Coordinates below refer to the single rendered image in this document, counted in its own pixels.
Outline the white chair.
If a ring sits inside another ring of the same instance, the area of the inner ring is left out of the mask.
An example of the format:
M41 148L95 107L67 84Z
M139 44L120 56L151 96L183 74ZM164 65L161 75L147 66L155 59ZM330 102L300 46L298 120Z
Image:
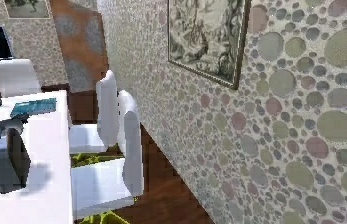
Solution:
M37 74L29 59L0 61L0 92L4 98L41 92Z
M96 124L72 125L69 129L71 153L104 152L117 143L119 131L117 84L111 70L96 83L98 117Z
M141 130L137 104L119 92L118 146L124 157L71 169L73 218L81 219L134 204L144 191Z

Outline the large dark framed picture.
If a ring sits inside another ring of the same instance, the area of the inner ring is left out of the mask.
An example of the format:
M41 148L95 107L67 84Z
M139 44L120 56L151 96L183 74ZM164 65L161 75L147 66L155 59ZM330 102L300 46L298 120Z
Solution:
M239 87L251 0L168 0L168 60Z

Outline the green patterned rug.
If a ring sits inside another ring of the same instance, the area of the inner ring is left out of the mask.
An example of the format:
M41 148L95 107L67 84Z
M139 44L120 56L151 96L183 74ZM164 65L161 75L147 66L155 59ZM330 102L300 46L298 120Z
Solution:
M123 178L124 162L117 145L71 155L73 218L78 224L130 224L115 213L134 204Z

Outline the white dining table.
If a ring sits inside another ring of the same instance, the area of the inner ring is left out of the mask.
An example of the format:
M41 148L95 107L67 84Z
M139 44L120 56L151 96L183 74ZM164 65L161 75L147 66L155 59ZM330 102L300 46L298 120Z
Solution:
M56 110L32 116L22 138L31 159L27 186L0 193L0 224L73 224L68 142L67 92L64 90L4 98L0 120L18 102L54 98Z

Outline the teal book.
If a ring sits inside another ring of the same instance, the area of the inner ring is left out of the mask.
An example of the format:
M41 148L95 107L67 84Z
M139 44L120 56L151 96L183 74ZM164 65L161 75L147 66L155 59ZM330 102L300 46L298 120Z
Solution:
M38 115L56 111L56 99L47 98L41 100L16 103L11 111L10 117L27 114Z

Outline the small pale framed picture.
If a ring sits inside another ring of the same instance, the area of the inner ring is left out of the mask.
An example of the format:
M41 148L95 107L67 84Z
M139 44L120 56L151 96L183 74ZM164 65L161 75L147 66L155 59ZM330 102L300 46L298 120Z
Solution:
M47 19L49 11L46 0L4 0L10 18Z

